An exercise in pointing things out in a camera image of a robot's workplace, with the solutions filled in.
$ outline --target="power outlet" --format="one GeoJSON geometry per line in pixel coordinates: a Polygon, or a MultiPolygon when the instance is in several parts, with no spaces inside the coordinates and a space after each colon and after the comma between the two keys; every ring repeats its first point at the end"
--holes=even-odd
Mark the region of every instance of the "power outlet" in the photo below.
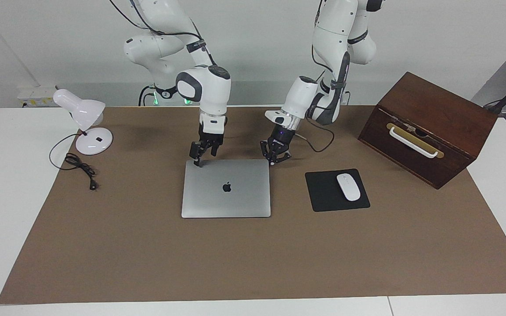
{"type": "Polygon", "coordinates": [[[39,86],[37,88],[20,88],[17,96],[23,108],[56,108],[54,103],[56,86],[39,86]]]}

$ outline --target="lamp shade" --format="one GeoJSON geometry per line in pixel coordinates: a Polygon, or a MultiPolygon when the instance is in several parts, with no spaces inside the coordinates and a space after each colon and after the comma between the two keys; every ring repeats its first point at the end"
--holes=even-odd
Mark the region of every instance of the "lamp shade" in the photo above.
{"type": "Polygon", "coordinates": [[[72,114],[79,129],[86,131],[92,125],[102,121],[105,104],[95,100],[82,100],[72,92],[60,89],[54,93],[54,102],[72,114]]]}

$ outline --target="apple logo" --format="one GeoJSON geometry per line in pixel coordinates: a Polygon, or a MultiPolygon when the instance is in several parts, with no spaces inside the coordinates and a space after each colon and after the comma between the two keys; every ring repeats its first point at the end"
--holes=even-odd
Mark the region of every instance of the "apple logo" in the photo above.
{"type": "Polygon", "coordinates": [[[222,190],[224,190],[224,192],[231,192],[231,184],[227,182],[227,184],[223,185],[222,190]]]}

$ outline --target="brown wooden box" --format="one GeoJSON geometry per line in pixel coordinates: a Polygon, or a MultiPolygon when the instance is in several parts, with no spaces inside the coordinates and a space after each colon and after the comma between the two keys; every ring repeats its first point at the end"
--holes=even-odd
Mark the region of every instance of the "brown wooden box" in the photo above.
{"type": "Polygon", "coordinates": [[[496,119],[407,72],[378,102],[359,140],[438,189],[476,160],[496,119]]]}

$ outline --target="brown mat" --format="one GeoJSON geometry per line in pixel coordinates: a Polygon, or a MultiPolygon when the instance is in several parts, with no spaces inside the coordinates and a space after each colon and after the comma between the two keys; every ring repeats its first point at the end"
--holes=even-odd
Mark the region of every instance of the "brown mat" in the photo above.
{"type": "MultiPolygon", "coordinates": [[[[182,219],[197,108],[107,108],[114,143],[83,158],[101,188],[58,174],[0,304],[506,293],[506,237],[468,172],[435,190],[388,161],[357,140],[371,110],[343,108],[322,154],[293,141],[271,218],[182,219]],[[304,173],[348,168],[371,208],[313,212],[304,173]]],[[[261,158],[264,111],[229,109],[217,158],[261,158]]]]}

